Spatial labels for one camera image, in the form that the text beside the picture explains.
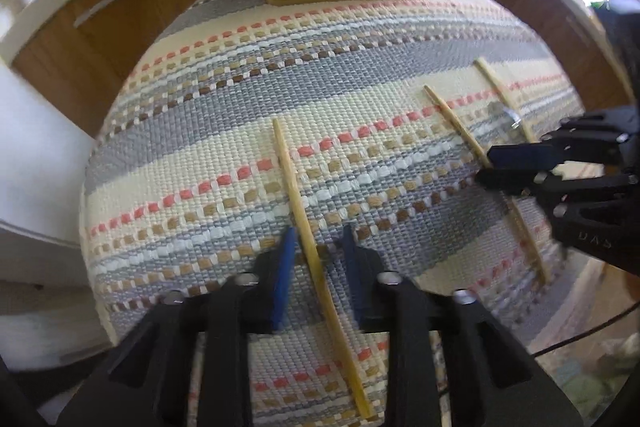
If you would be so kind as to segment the silver metal spoon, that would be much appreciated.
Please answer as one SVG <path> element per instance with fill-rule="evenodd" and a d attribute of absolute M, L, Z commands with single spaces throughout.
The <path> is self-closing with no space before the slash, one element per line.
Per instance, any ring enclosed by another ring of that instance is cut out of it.
<path fill-rule="evenodd" d="M 488 112 L 498 117 L 506 117 L 512 129 L 518 129 L 522 125 L 520 114 L 513 108 L 501 102 L 491 102 L 488 105 Z"/>

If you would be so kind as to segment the wooden kitchen cabinet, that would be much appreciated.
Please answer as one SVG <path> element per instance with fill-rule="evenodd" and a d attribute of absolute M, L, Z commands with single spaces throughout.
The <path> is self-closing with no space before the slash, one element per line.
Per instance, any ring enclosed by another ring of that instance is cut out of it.
<path fill-rule="evenodd" d="M 34 0 L 1 54 L 52 105 L 96 134 L 120 86 L 154 39 L 195 0 Z M 548 44 L 590 109 L 628 103 L 626 72 L 576 0 L 495 0 Z"/>

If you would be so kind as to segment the woven striped placemat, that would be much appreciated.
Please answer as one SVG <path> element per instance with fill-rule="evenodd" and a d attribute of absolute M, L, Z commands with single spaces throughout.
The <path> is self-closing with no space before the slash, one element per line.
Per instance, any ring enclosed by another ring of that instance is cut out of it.
<path fill-rule="evenodd" d="M 384 409 L 387 340 L 352 318 L 334 242 L 350 223 L 393 270 L 439 294 L 468 288 L 538 350 L 576 334 L 599 267 L 515 202 L 550 271 L 542 286 L 502 197 L 475 185 L 468 144 L 428 84 L 484 146 L 523 137 L 474 65 L 495 69 L 536 134 L 582 111 L 533 29 L 492 0 L 275 6 L 198 0 L 141 57 L 86 170 L 81 238 L 100 320 L 122 339 L 164 291 L 212 291 L 290 221 L 277 118 L 364 391 Z"/>

